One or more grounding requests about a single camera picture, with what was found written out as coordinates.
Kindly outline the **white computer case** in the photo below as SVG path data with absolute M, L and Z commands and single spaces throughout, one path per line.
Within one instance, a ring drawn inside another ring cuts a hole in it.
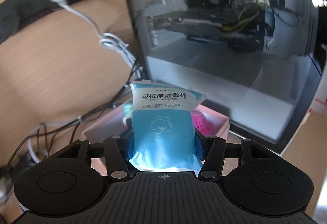
M 326 0 L 127 0 L 152 81 L 204 93 L 281 154 L 326 73 Z

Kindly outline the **pink plastic basket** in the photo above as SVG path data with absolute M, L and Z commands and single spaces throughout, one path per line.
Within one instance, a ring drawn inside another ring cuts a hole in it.
M 207 113 L 198 110 L 191 112 L 194 127 L 205 137 L 214 137 L 216 135 L 216 120 Z

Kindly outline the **pink cardboard box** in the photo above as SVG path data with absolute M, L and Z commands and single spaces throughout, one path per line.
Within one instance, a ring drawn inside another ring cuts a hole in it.
M 198 174 L 205 151 L 196 132 L 204 137 L 228 136 L 230 119 L 203 105 L 193 111 L 182 104 L 147 105 L 133 108 L 123 103 L 83 131 L 90 143 L 107 138 L 128 138 L 124 159 L 139 171 L 192 171 Z

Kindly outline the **blue wet cotton pack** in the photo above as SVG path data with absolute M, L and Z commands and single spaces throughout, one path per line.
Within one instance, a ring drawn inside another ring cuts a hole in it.
M 192 171 L 202 163 L 196 155 L 191 112 L 206 96 L 196 91 L 156 83 L 133 81 L 133 156 L 130 163 L 140 171 Z

